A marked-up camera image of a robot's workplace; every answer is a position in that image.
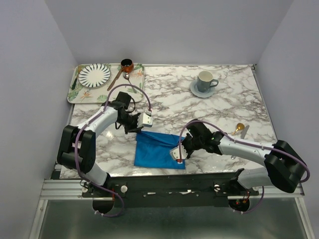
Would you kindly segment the wooden handled knife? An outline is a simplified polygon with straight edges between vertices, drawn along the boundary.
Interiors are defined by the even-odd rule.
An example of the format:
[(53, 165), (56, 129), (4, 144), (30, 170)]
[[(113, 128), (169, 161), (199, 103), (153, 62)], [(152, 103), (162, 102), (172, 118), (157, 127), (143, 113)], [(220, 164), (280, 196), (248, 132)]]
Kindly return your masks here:
[(118, 73), (117, 73), (117, 75), (115, 76), (114, 80), (111, 82), (111, 84), (110, 84), (109, 87), (107, 88), (107, 91), (110, 91), (110, 90), (113, 88), (115, 82), (116, 82), (116, 81), (118, 80), (118, 78), (120, 77), (120, 75), (121, 75), (121, 73), (122, 73), (122, 70), (123, 70), (123, 69), (120, 69), (120, 70), (118, 71)]

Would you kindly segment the striped white blue plate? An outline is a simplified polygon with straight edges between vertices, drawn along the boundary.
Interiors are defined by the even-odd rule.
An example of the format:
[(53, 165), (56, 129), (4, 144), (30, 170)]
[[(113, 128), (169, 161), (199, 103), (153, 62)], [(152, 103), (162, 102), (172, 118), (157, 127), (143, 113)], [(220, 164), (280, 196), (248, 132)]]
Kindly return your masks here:
[(93, 63), (85, 66), (78, 73), (78, 82), (86, 88), (99, 88), (106, 84), (111, 77), (110, 68), (101, 63)]

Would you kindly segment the aluminium frame rail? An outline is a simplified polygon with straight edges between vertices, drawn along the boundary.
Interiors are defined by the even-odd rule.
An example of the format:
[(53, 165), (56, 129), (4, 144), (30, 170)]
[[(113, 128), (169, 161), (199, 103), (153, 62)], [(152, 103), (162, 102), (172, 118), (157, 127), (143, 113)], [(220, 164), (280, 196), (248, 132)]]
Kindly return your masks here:
[[(239, 186), (232, 177), (233, 173), (112, 177), (107, 181), (107, 188), (114, 190), (123, 198), (132, 193), (140, 193), (143, 196), (211, 193), (214, 197), (228, 197), (229, 199), (240, 198), (247, 192), (253, 198), (258, 197), (262, 192), (267, 198), (300, 198), (305, 195), (301, 185), (298, 185), (292, 193), (286, 193), (274, 186), (257, 186), (247, 190)], [(108, 195), (101, 189), (94, 192), (91, 185), (85, 185), (80, 180), (72, 179), (44, 181), (40, 196), (53, 200), (106, 198)]]

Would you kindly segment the grey blue saucer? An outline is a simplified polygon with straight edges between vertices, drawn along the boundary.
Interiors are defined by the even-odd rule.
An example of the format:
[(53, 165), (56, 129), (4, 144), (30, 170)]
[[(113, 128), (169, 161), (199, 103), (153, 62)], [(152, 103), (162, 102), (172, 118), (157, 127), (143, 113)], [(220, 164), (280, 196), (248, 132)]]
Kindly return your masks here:
[(191, 92), (199, 98), (209, 98), (215, 93), (215, 88), (210, 88), (207, 92), (200, 92), (197, 88), (196, 81), (190, 83)]

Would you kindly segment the floral serving tray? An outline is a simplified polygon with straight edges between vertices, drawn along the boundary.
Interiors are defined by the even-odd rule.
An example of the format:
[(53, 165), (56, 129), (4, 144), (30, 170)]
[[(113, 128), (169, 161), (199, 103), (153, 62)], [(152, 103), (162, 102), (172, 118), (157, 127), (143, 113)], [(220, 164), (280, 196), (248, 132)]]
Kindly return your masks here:
[(114, 82), (113, 87), (120, 84), (132, 84), (141, 89), (145, 83), (145, 67), (141, 63), (135, 63), (129, 79), (123, 74), (114, 80), (120, 71), (119, 63), (93, 63), (80, 64), (73, 72), (67, 101), (71, 104), (97, 104), (103, 103), (109, 98), (114, 100), (119, 92), (128, 93), (135, 102), (140, 102), (144, 95), (131, 86), (122, 86), (114, 89), (109, 96), (108, 87)]

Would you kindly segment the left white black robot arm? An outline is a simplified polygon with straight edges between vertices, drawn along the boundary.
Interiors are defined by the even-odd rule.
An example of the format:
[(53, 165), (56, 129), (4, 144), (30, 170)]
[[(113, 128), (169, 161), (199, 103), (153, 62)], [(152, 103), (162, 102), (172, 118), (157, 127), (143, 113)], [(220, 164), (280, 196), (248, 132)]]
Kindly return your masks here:
[(110, 175), (95, 162), (96, 138), (113, 124), (122, 125), (126, 134), (153, 124), (150, 112), (132, 115), (127, 111), (131, 99), (129, 94), (119, 92), (114, 101), (103, 103), (88, 120), (77, 126), (67, 125), (62, 132), (57, 163), (77, 170), (80, 177), (94, 183), (93, 190), (100, 197), (110, 193), (111, 185), (107, 182)]

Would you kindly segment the grey blue mug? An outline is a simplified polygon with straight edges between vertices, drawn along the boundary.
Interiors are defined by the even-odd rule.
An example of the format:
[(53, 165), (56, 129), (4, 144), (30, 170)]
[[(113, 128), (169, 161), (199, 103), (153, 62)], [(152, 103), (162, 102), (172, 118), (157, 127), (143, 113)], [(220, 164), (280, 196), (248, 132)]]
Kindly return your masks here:
[(214, 79), (214, 76), (209, 71), (201, 71), (197, 77), (197, 89), (204, 93), (209, 91), (211, 88), (217, 87), (219, 81)]

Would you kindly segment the blue satin napkin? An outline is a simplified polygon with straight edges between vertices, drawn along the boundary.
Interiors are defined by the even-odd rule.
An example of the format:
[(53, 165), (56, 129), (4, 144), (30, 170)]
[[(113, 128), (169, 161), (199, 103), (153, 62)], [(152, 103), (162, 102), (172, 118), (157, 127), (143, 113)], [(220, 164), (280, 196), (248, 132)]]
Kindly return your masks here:
[(178, 135), (141, 131), (136, 135), (134, 165), (144, 168), (184, 170), (185, 163), (177, 163), (170, 151), (177, 147)]

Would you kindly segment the silver utensil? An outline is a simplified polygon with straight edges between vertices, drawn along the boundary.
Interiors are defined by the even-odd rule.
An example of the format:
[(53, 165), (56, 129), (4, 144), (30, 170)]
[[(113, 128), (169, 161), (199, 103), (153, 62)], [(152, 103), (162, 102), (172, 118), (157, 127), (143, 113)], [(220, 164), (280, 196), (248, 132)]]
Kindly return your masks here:
[[(243, 128), (243, 130), (242, 130), (242, 132), (241, 132), (241, 136), (240, 136), (241, 139), (244, 139), (244, 138), (245, 138), (249, 127), (250, 127), (250, 126), (247, 125), (247, 126), (245, 126), (245, 127)], [(231, 159), (235, 159), (235, 158), (236, 158), (235, 155), (232, 155), (232, 156), (231, 156)]]

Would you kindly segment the brown ceramic pot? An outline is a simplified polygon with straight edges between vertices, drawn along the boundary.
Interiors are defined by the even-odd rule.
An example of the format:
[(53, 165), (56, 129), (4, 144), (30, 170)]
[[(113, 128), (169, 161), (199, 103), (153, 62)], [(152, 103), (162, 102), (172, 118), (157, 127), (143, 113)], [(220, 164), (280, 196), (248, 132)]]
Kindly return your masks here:
[(131, 59), (123, 59), (121, 61), (122, 72), (131, 73), (134, 69), (134, 63)]

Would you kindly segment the gold spoon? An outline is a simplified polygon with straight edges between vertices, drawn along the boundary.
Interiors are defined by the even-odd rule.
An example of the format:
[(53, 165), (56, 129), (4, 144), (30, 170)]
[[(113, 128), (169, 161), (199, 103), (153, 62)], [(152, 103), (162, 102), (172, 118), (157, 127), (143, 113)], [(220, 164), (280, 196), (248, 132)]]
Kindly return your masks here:
[(236, 133), (242, 131), (244, 128), (245, 128), (245, 125), (244, 125), (243, 123), (241, 123), (241, 122), (238, 123), (238, 124), (236, 125), (236, 129), (235, 129), (235, 131), (232, 133), (232, 135), (235, 135)]

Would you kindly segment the silver spoon on tray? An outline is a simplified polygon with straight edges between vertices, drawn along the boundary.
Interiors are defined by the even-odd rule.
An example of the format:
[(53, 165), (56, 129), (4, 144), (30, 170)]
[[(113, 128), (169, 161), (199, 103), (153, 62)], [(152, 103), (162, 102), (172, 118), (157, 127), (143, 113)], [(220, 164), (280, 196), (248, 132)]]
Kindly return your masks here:
[(132, 83), (131, 83), (131, 81), (130, 81), (130, 74), (127, 73), (127, 72), (124, 72), (124, 73), (123, 73), (123, 77), (129, 82), (129, 84), (131, 85), (131, 88), (132, 88), (133, 92), (136, 94), (137, 91), (135, 90), (135, 88), (133, 87), (133, 85), (132, 85)]

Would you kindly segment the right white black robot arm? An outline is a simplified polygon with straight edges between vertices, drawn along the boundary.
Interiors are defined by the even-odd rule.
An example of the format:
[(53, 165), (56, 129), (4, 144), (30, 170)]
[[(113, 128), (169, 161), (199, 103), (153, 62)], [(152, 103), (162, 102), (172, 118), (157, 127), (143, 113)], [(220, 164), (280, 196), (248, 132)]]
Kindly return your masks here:
[(263, 144), (236, 139), (221, 129), (211, 132), (209, 122), (194, 119), (183, 129), (189, 133), (180, 138), (171, 156), (177, 162), (190, 158), (200, 149), (208, 153), (237, 156), (260, 165), (255, 169), (243, 169), (229, 183), (230, 191), (241, 195), (247, 189), (274, 186), (286, 193), (293, 193), (299, 183), (309, 180), (310, 170), (305, 162), (282, 140), (274, 144)]

